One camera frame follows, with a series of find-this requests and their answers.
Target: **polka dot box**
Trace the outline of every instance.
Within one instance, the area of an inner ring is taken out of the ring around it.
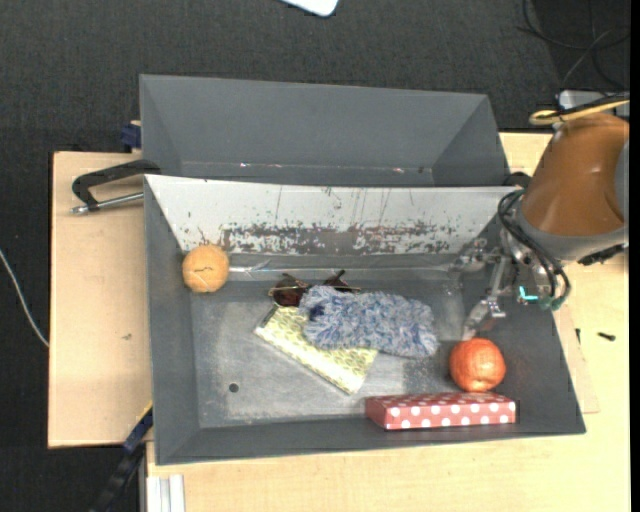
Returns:
[[[386,430],[515,423],[516,403],[496,393],[374,396],[365,414]]]

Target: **sunglasses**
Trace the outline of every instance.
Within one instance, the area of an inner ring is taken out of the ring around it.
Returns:
[[[335,276],[326,279],[322,284],[324,286],[331,286],[332,288],[335,288],[336,290],[341,292],[355,293],[359,291],[360,288],[349,286],[342,279],[340,279],[344,273],[345,271],[341,270]],[[302,296],[313,285],[305,283],[304,281],[292,276],[291,274],[282,275],[284,276],[284,279],[278,281],[276,285],[269,290],[269,297],[273,297],[273,300],[279,306],[297,307],[298,305],[300,305]]]

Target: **floor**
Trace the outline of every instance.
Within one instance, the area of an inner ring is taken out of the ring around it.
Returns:
[[[523,131],[562,89],[629,90],[630,11],[341,0],[320,19],[277,0],[0,0],[0,249],[47,333],[48,155],[123,151],[139,73],[477,92],[500,130]],[[2,266],[0,349],[0,510],[88,510],[119,448],[47,450],[48,352]],[[136,508],[132,486],[115,510]]]

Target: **cable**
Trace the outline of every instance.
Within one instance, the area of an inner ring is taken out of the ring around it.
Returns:
[[[558,309],[564,301],[569,296],[571,292],[571,283],[569,282],[569,277],[565,273],[562,265],[550,254],[548,254],[540,245],[538,245],[534,240],[532,240],[527,234],[516,224],[512,223],[511,220],[507,219],[508,211],[513,208],[513,205],[524,194],[524,189],[515,190],[506,196],[504,196],[499,204],[498,204],[498,217],[502,222],[505,229],[521,244],[531,249],[531,251],[535,254],[535,256],[540,261],[545,273],[547,274],[547,279],[549,280],[550,292],[549,296],[551,298],[550,306],[553,310]],[[509,201],[508,206],[505,208],[505,203]],[[564,289],[562,290],[562,294],[559,297],[556,297],[556,276],[559,275],[562,278]]]
[[[22,309],[24,310],[24,313],[27,316],[27,320],[29,320],[29,323],[31,324],[31,328],[33,329],[33,332],[36,333],[36,336],[38,336],[40,341],[48,348],[49,342],[47,341],[47,338],[44,337],[44,335],[42,334],[42,331],[40,331],[35,320],[33,319],[33,316],[31,315],[31,311],[29,311],[29,307],[27,306],[27,301],[25,300],[24,294],[22,293],[22,289],[20,288],[20,284],[18,283],[18,279],[16,278],[16,275],[13,273],[13,270],[11,269],[11,266],[9,265],[7,258],[2,252],[2,249],[0,249],[0,260],[2,260],[2,263],[4,264],[4,268],[7,269],[7,273],[9,274],[9,277],[13,282],[13,286],[15,287],[18,298],[20,299],[20,304],[22,304]]]
[[[566,49],[569,49],[569,50],[578,50],[578,51],[585,52],[584,55],[582,55],[578,59],[578,61],[571,67],[569,72],[565,75],[565,77],[564,77],[564,79],[562,81],[563,86],[564,86],[565,82],[567,81],[567,79],[569,78],[569,76],[575,72],[576,68],[584,61],[584,59],[586,59],[587,57],[590,56],[595,71],[598,73],[598,75],[603,80],[605,80],[609,84],[613,85],[618,90],[625,89],[624,84],[618,82],[617,80],[612,79],[611,77],[609,77],[602,70],[602,67],[600,66],[600,62],[598,60],[598,52],[600,50],[605,50],[605,49],[617,46],[618,44],[623,43],[627,39],[630,39],[631,38],[631,28],[628,25],[616,25],[615,27],[606,30],[602,34],[597,35],[597,30],[596,30],[596,26],[595,26],[595,18],[594,18],[594,15],[593,15],[593,4],[592,4],[592,1],[589,0],[588,1],[588,9],[589,9],[588,14],[589,14],[589,24],[590,24],[590,28],[591,28],[591,43],[589,43],[589,45],[587,45],[587,46],[575,45],[575,44],[566,43],[564,41],[560,41],[558,39],[551,38],[547,34],[543,33],[539,29],[537,29],[534,26],[533,22],[531,21],[531,17],[529,16],[529,10],[527,8],[527,6],[528,6],[527,0],[522,0],[522,4],[521,5],[522,5],[522,16],[523,16],[524,21],[525,21],[527,26],[526,26],[526,28],[525,27],[516,27],[518,30],[521,30],[521,31],[526,32],[526,33],[528,33],[530,35],[533,35],[533,36],[545,41],[546,43],[552,44],[554,46],[559,46],[561,48],[566,48]],[[614,39],[610,43],[598,44],[605,37],[611,35],[614,31],[616,31],[618,29],[627,29],[627,32],[624,35],[622,35],[621,37],[619,37],[617,39]]]

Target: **cloth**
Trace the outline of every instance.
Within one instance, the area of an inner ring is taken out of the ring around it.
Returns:
[[[431,308],[384,292],[340,292],[313,286],[302,297],[306,338],[322,349],[375,348],[403,357],[432,356],[440,346]]]

